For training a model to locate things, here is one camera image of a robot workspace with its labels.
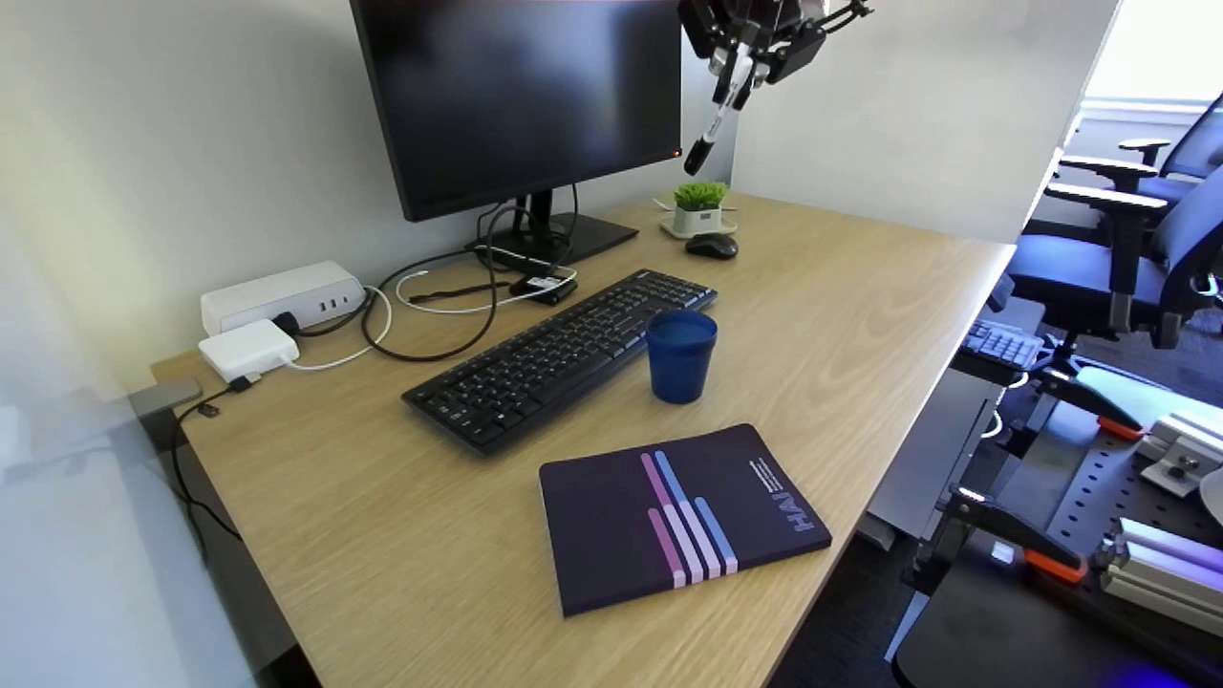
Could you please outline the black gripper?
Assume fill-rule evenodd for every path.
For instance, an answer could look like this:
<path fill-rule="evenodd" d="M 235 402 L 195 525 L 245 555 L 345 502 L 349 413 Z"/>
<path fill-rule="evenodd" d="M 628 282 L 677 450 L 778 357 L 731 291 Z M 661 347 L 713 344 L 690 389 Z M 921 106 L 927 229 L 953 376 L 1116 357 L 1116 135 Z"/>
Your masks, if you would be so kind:
<path fill-rule="evenodd" d="M 753 88 L 807 71 L 820 45 L 870 16 L 868 0 L 677 0 L 690 50 L 713 74 L 712 104 L 740 113 Z"/>

